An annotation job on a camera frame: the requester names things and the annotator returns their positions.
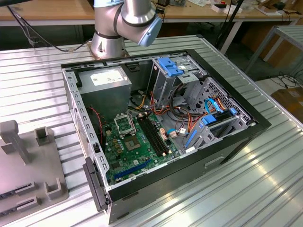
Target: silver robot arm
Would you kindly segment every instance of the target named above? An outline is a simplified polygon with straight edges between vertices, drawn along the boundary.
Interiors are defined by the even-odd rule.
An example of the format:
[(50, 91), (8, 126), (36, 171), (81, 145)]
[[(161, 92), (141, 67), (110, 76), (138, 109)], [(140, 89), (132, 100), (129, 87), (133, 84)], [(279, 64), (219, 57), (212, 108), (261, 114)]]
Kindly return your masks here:
[(151, 0), (95, 0), (95, 33), (91, 51), (96, 58), (125, 56), (123, 37), (149, 46), (162, 21)]

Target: aluminum table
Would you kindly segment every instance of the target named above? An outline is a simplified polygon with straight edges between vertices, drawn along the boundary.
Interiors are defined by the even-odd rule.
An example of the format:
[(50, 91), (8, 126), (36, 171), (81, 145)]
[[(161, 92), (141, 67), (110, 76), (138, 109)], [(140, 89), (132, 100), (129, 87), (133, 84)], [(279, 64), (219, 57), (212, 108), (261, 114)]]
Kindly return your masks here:
[[(111, 226), (302, 226), (303, 125), (261, 91), (235, 65), (197, 36), (159, 38), (150, 47), (126, 42), (131, 55), (195, 49), (260, 111), (272, 126), (234, 159)], [(54, 130), (70, 196), (8, 226), (107, 226), (82, 169), (60, 64), (87, 61), (54, 48), (0, 52), (0, 121), (15, 119), (20, 132)]]

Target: workbench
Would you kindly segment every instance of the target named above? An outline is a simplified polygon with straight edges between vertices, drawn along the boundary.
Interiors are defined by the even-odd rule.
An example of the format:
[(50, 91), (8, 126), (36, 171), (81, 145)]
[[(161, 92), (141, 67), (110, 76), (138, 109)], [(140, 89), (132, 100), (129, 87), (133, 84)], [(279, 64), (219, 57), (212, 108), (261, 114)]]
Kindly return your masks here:
[[(303, 125), (260, 90), (233, 63), (197, 36), (158, 38), (148, 48), (125, 43), (130, 55), (195, 49), (272, 126), (234, 159), (117, 221), (113, 226), (302, 226)], [(19, 133), (50, 127), (70, 196), (9, 226), (107, 226), (82, 168), (60, 64), (92, 60), (88, 47), (0, 52), (0, 122), (16, 120)]]
[[(87, 0), (33, 0), (15, 6), (20, 8), (17, 12), (33, 26), (93, 25), (95, 23), (94, 10)], [(159, 16), (164, 18), (164, 23), (224, 22), (226, 19), (225, 13), (213, 11), (210, 5), (201, 7), (189, 1), (186, 2), (185, 7), (168, 5), (165, 8), (165, 14)], [(298, 14), (290, 14), (289, 17), (286, 15), (267, 16), (257, 9), (243, 11), (236, 15), (235, 24), (221, 52), (226, 53), (243, 22), (290, 21), (291, 25), (295, 25), (301, 16)], [(18, 26), (6, 7), (0, 7), (0, 26)]]

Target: black handle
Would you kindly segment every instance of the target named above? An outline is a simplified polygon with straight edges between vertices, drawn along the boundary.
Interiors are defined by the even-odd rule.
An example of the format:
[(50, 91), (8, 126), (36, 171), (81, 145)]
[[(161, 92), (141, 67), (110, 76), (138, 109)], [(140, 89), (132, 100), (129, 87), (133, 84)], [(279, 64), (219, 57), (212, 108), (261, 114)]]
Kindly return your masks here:
[(88, 157), (85, 159), (85, 162), (86, 163), (83, 164), (84, 173), (89, 183), (89, 188), (93, 196), (97, 211), (100, 212), (107, 209), (108, 201), (100, 185), (99, 179), (97, 177), (97, 171), (92, 160)]

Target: sticker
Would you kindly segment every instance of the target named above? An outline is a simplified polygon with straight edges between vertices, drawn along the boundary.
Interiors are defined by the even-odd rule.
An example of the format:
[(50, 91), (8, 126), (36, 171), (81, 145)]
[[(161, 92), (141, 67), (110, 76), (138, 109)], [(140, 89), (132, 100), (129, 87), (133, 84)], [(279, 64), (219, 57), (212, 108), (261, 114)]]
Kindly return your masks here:
[(123, 77), (117, 70), (93, 74), (90, 76), (95, 86), (123, 81)]
[(181, 128), (181, 129), (180, 129), (180, 133), (185, 134), (185, 132), (186, 132), (186, 129), (185, 129), (185, 128)]
[(193, 151), (193, 150), (195, 150), (195, 148), (194, 148), (194, 147), (191, 147), (191, 148), (185, 150), (185, 152), (188, 153), (188, 152)]
[(289, 91), (289, 93), (293, 96), (293, 97), (300, 97), (299, 93), (296, 91)]

